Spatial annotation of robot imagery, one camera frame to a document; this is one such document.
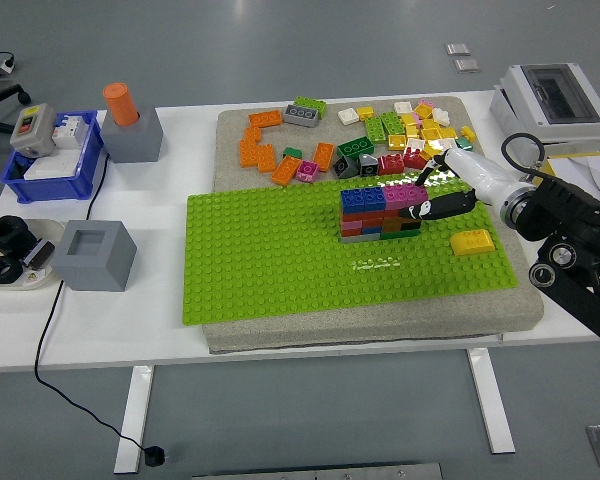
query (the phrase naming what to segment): orange lego brick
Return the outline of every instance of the orange lego brick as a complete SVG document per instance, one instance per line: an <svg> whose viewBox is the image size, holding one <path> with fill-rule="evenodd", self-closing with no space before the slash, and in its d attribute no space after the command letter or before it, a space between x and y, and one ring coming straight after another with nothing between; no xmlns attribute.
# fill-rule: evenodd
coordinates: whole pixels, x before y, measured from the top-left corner
<svg viewBox="0 0 600 480"><path fill-rule="evenodd" d="M240 166L257 167L258 166L258 145L247 140L240 140Z"/></svg>
<svg viewBox="0 0 600 480"><path fill-rule="evenodd" d="M244 129L244 137L245 140L258 143L262 140L262 130L260 127L247 127Z"/></svg>
<svg viewBox="0 0 600 480"><path fill-rule="evenodd" d="M286 187L295 176L301 163L302 160L300 159L288 155L285 156L280 165L278 165L278 168L273 172L273 175L271 175L271 181Z"/></svg>
<svg viewBox="0 0 600 480"><path fill-rule="evenodd" d="M313 163L318 164L318 169L321 172L329 171L331 165L331 157L333 157L333 151L336 146L332 143L318 143L316 153L313 154Z"/></svg>
<svg viewBox="0 0 600 480"><path fill-rule="evenodd" d="M252 113L249 115L249 123L252 127L272 127L282 125L282 114L280 110L271 110L269 112Z"/></svg>
<svg viewBox="0 0 600 480"><path fill-rule="evenodd" d="M260 173L273 172L276 169L276 155L273 152L273 145L258 145L258 171Z"/></svg>

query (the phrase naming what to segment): blue lego brick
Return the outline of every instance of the blue lego brick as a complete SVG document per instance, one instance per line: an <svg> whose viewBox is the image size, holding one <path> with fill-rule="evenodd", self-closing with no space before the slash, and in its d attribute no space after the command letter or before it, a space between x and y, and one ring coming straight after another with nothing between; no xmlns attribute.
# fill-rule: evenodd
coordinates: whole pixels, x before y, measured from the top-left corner
<svg viewBox="0 0 600 480"><path fill-rule="evenodd" d="M370 233L382 233L382 227L367 227L362 229L363 235L368 235Z"/></svg>
<svg viewBox="0 0 600 480"><path fill-rule="evenodd" d="M359 188L353 190L342 190L342 213L361 213L365 211L364 194Z"/></svg>
<svg viewBox="0 0 600 480"><path fill-rule="evenodd" d="M384 198L382 187L365 188L363 192L365 212L377 212L386 209L387 201Z"/></svg>

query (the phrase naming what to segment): white table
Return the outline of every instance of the white table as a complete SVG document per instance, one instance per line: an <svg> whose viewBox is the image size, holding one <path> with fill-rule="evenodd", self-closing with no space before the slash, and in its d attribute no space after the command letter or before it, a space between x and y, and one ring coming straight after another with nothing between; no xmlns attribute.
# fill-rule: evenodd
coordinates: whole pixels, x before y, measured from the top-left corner
<svg viewBox="0 0 600 480"><path fill-rule="evenodd" d="M485 154L502 165L504 134L489 113L491 91L445 93L463 100ZM393 97L329 100L381 100ZM440 350L498 345L590 341L587 328L549 299L545 315L529 332L457 340L417 340L319 346L211 355L200 326L181 322L186 200L212 188L217 116L228 109L281 107L288 102L159 108L164 130L156 163L110 163L92 219L121 220L136 245L127 290L74 292L65 288L48 332L44 368L90 368ZM100 112L102 121L105 112ZM88 201L21 205L5 187L0 217L84 219ZM538 245L523 242L528 260ZM0 371L30 369L57 282L25 292L0 291Z"/></svg>

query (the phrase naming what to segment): chair wheel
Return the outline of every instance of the chair wheel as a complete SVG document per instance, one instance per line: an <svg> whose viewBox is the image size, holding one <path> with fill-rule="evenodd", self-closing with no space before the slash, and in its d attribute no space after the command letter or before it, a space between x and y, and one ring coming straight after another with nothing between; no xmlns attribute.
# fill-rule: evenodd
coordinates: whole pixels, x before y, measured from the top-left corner
<svg viewBox="0 0 600 480"><path fill-rule="evenodd" d="M19 92L18 93L18 101L22 105L29 105L31 103L31 97L27 92Z"/></svg>

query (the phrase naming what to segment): metal plate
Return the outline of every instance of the metal plate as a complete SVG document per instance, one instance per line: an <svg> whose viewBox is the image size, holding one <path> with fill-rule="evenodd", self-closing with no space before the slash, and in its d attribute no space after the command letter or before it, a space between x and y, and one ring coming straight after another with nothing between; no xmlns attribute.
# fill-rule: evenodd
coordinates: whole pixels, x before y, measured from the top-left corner
<svg viewBox="0 0 600 480"><path fill-rule="evenodd" d="M442 480L439 463L238 473L192 477L209 480Z"/></svg>

